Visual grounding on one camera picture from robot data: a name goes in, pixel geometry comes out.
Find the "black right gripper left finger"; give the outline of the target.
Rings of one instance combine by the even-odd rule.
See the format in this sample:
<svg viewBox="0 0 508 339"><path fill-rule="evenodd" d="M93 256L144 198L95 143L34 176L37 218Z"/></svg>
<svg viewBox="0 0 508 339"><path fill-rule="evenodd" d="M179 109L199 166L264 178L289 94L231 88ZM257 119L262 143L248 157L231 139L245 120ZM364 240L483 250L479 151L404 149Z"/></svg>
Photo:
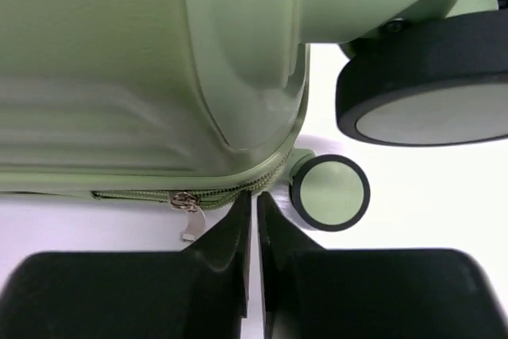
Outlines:
<svg viewBox="0 0 508 339"><path fill-rule="evenodd" d="M1 295L4 338L238 338L252 196L179 252L39 252Z"/></svg>

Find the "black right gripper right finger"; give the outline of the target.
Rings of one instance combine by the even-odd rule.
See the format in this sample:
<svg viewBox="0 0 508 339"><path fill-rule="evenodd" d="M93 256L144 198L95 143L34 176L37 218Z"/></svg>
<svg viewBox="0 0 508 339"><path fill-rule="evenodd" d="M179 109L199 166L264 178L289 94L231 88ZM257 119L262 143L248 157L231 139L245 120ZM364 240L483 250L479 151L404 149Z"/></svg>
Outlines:
<svg viewBox="0 0 508 339"><path fill-rule="evenodd" d="M504 338L507 313L469 255L327 249L257 199L267 338Z"/></svg>

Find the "green hard-shell suitcase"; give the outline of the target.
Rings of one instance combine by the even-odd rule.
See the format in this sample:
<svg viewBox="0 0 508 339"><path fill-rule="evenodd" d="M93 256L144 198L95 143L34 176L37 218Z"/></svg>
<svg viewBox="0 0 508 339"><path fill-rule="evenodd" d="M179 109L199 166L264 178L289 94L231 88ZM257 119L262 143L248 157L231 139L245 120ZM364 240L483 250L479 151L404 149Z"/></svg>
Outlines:
<svg viewBox="0 0 508 339"><path fill-rule="evenodd" d="M507 0L1 0L1 191L206 210L288 183L312 227L370 202L350 160L294 143L310 46L349 57Z"/></svg>

